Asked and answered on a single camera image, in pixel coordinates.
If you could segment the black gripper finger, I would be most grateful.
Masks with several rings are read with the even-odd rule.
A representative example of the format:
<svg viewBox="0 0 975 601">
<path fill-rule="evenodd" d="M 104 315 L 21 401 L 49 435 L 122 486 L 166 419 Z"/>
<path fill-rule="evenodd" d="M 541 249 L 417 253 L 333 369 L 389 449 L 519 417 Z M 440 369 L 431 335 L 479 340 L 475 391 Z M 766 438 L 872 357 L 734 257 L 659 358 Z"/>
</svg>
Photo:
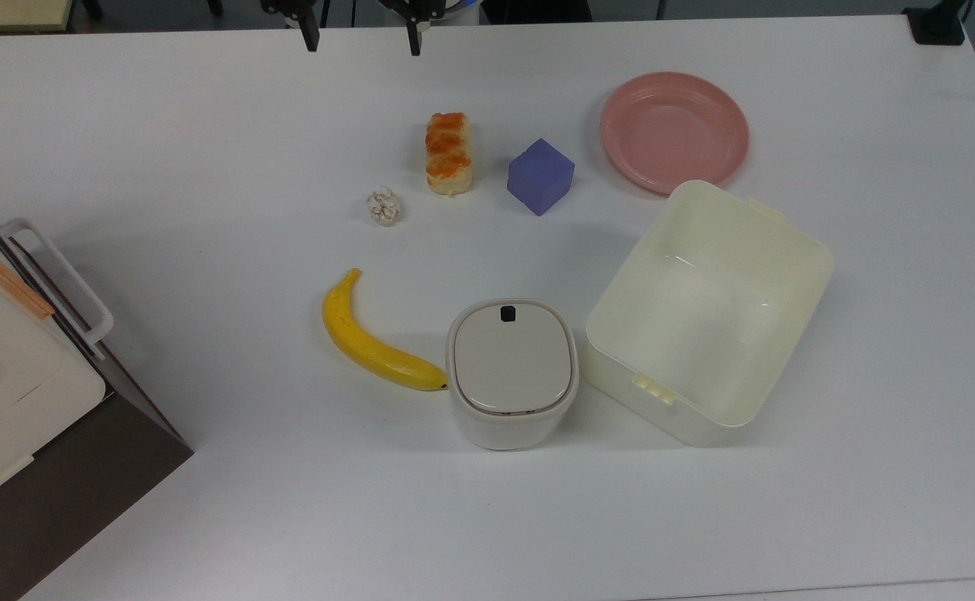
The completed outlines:
<svg viewBox="0 0 975 601">
<path fill-rule="evenodd" d="M 266 14 L 281 15 L 289 28 L 301 32 L 306 49 L 315 53 L 320 44 L 320 31 L 313 7 L 309 0 L 261 0 L 260 7 Z"/>
<path fill-rule="evenodd" d="M 422 35 L 431 24 L 445 15 L 446 3 L 443 0 L 381 1 L 381 6 L 395 13 L 405 23 L 411 55 L 422 54 Z"/>
</svg>

